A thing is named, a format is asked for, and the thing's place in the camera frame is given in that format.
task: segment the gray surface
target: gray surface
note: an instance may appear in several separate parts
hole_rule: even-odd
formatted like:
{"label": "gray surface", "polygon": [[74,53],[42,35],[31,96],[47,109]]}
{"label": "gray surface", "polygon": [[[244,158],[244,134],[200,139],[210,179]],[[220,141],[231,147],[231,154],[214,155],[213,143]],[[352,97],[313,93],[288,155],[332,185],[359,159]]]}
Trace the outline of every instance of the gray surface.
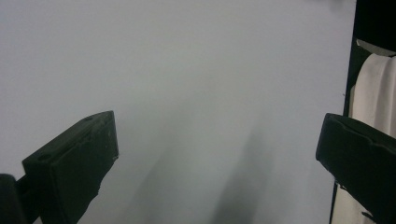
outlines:
{"label": "gray surface", "polygon": [[353,1],[2,2],[0,172],[113,109],[120,158],[80,223],[327,223],[315,150],[353,17]]}

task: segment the white cloth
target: white cloth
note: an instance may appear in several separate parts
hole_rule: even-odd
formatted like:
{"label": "white cloth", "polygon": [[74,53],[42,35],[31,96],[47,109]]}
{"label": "white cloth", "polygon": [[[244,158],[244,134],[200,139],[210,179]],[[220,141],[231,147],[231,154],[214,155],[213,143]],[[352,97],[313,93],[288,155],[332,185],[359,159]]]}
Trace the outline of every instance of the white cloth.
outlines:
{"label": "white cloth", "polygon": [[[372,54],[364,62],[352,90],[349,116],[396,137],[396,59]],[[367,212],[345,190],[338,188],[332,224],[372,222]]]}

